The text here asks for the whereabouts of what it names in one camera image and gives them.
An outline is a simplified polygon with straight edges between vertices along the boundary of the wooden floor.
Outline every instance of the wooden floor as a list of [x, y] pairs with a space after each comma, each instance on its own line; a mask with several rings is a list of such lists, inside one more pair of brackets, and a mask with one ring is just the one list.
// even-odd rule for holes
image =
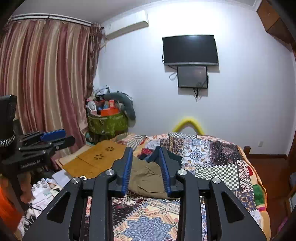
[[289, 165], [283, 158], [253, 159], [248, 158], [256, 169], [263, 186], [267, 191], [267, 212], [270, 216], [271, 237], [277, 234], [277, 229], [287, 216], [284, 199], [290, 192]]

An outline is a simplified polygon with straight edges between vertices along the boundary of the yellow foam tube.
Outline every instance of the yellow foam tube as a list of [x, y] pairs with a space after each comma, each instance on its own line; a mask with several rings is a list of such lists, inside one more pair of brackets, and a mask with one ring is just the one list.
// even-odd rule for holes
[[198, 121], [196, 119], [192, 118], [192, 117], [186, 117], [183, 120], [181, 120], [181, 122], [178, 123], [178, 125], [176, 125], [175, 128], [173, 129], [173, 132], [179, 132], [180, 130], [182, 130], [182, 128], [186, 124], [193, 125], [193, 127], [197, 131], [197, 134], [199, 134], [199, 135], [204, 135], [205, 134], [204, 131], [202, 130], [200, 124], [198, 123]]

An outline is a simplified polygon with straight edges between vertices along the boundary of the silver bolt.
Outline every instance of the silver bolt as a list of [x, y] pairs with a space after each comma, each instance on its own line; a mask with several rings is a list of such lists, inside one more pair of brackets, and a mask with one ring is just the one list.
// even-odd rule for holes
[[216, 183], [216, 184], [218, 184], [218, 183], [220, 183], [220, 182], [221, 182], [221, 179], [220, 179], [220, 178], [218, 178], [218, 177], [213, 177], [212, 181], [213, 181], [213, 183]]
[[77, 183], [79, 183], [80, 181], [81, 181], [81, 179], [80, 179], [79, 177], [74, 177], [74, 178], [71, 179], [71, 182], [72, 182], [73, 184], [77, 184]]
[[105, 173], [106, 173], [106, 175], [111, 176], [115, 173], [115, 171], [112, 169], [108, 169], [107, 171], [105, 171]]
[[187, 171], [184, 170], [184, 169], [180, 169], [180, 170], [178, 170], [178, 174], [181, 175], [181, 176], [184, 176], [184, 175], [187, 174]]

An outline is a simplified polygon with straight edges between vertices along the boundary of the wooden baseboard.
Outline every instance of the wooden baseboard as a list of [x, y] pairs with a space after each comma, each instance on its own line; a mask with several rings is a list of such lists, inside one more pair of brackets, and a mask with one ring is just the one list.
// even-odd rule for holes
[[246, 154], [247, 158], [256, 158], [256, 159], [273, 159], [273, 158], [284, 158], [287, 159], [287, 155], [285, 154]]

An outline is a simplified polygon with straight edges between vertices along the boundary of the television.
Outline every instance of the television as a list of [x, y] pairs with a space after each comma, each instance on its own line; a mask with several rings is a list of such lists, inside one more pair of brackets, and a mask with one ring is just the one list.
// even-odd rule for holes
[[180, 65], [177, 74], [179, 88], [207, 89], [207, 66]]
[[214, 35], [183, 35], [163, 38], [165, 65], [218, 65]]

